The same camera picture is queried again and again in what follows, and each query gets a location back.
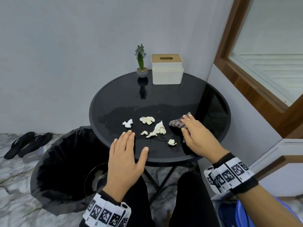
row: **tissue box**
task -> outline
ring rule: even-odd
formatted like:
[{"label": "tissue box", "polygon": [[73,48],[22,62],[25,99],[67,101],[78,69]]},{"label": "tissue box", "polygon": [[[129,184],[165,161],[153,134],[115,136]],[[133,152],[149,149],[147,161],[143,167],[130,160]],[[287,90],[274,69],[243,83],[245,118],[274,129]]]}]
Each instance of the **tissue box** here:
[{"label": "tissue box", "polygon": [[183,60],[179,54],[152,54],[153,84],[180,84]]}]

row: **black trash bag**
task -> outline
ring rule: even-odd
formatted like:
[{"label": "black trash bag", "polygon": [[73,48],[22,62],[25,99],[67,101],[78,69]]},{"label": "black trash bag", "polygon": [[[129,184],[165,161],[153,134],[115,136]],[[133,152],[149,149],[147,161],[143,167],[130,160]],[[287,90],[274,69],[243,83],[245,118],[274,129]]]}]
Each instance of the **black trash bag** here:
[{"label": "black trash bag", "polygon": [[95,195],[85,195],[85,179],[108,158],[108,147],[90,126],[72,130],[55,141],[37,163],[31,176],[31,194],[55,215],[85,210]]}]

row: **potted plant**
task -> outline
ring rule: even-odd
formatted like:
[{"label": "potted plant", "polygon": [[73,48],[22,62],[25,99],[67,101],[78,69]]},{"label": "potted plant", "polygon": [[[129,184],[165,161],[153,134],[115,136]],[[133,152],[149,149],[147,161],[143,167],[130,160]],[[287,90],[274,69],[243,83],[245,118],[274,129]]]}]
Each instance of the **potted plant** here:
[{"label": "potted plant", "polygon": [[147,73],[149,72],[146,67],[144,67],[143,58],[146,57],[146,53],[144,52],[144,46],[141,44],[138,45],[138,48],[136,49],[136,58],[138,60],[139,68],[137,68],[137,74],[140,78],[146,77]]}]

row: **black and white wristband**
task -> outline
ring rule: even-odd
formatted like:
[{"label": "black and white wristband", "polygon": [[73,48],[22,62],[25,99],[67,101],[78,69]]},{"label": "black and white wristband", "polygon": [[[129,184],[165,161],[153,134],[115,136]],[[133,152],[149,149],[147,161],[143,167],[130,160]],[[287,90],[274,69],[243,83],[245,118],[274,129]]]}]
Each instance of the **black and white wristband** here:
[{"label": "black and white wristband", "polygon": [[83,214],[89,227],[124,227],[131,215],[131,208],[124,202],[116,206],[96,194]]},{"label": "black and white wristband", "polygon": [[216,194],[231,191],[236,195],[244,193],[258,184],[254,173],[231,153],[214,164],[214,167],[207,168],[204,175]]}]

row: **window pane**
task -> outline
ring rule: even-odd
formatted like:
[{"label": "window pane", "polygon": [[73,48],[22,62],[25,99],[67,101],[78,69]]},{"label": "window pane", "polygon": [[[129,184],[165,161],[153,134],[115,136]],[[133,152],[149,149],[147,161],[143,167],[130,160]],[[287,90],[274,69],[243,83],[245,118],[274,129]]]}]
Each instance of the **window pane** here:
[{"label": "window pane", "polygon": [[303,94],[303,0],[253,0],[229,59],[290,106]]}]

